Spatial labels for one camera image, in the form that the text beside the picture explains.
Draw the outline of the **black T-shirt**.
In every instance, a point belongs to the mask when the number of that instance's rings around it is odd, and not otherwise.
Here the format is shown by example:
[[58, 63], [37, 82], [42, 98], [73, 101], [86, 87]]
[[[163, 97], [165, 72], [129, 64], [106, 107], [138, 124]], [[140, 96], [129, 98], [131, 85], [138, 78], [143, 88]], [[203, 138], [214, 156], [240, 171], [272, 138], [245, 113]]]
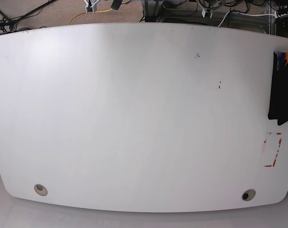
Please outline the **black T-shirt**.
[[268, 119], [288, 121], [288, 52], [274, 52]]

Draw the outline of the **red tape rectangle marking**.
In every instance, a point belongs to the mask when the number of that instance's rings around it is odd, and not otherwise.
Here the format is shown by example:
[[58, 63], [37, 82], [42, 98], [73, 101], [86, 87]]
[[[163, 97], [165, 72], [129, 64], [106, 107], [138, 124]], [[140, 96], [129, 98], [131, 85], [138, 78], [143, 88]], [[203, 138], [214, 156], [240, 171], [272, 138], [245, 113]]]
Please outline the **red tape rectangle marking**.
[[263, 144], [261, 164], [263, 167], [274, 167], [281, 146], [283, 133], [267, 133]]

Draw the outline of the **white power strip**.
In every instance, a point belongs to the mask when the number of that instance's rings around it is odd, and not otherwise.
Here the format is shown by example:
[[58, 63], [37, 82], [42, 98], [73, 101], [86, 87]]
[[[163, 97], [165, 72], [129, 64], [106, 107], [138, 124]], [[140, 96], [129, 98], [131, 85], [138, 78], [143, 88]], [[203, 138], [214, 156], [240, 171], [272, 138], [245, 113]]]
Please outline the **white power strip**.
[[275, 18], [281, 19], [288, 17], [288, 6], [283, 6], [279, 8], [275, 13], [274, 13]]

